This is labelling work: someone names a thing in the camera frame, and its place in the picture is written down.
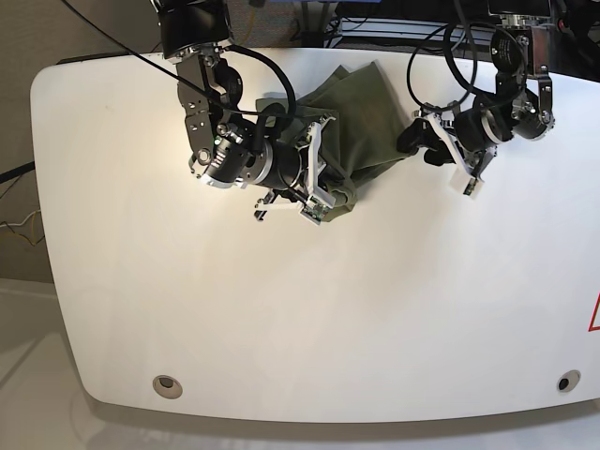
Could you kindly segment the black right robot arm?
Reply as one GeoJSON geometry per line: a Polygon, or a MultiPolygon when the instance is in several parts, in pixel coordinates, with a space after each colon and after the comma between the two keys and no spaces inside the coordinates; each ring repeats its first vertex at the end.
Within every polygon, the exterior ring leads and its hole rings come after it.
{"type": "Polygon", "coordinates": [[[200,169],[202,183],[261,186],[296,201],[306,199],[310,187],[326,188],[338,179],[338,170],[308,134],[284,142],[283,134],[299,118],[293,86],[274,61],[235,44],[225,2],[156,1],[153,7],[163,56],[175,66],[186,112],[189,165],[200,169]],[[243,81],[225,59],[228,52],[268,66],[282,84],[284,100],[243,112],[243,81]]]}

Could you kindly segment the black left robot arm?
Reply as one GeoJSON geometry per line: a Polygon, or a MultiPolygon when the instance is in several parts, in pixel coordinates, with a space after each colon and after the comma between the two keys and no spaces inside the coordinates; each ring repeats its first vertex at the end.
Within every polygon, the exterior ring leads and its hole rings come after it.
{"type": "Polygon", "coordinates": [[[553,88],[549,75],[548,1],[490,1],[488,13],[499,18],[488,29],[493,34],[489,55],[496,68],[492,92],[466,79],[455,61],[451,36],[457,27],[464,33],[474,63],[479,61],[473,36],[475,22],[469,20],[461,2],[454,4],[457,19],[438,28],[442,55],[455,81],[472,97],[471,108],[463,100],[447,106],[419,101],[416,118],[397,139],[397,150],[413,156],[424,150],[426,163],[440,167],[465,162],[472,171],[483,169],[498,145],[515,136],[542,138],[554,125],[553,88]]]}

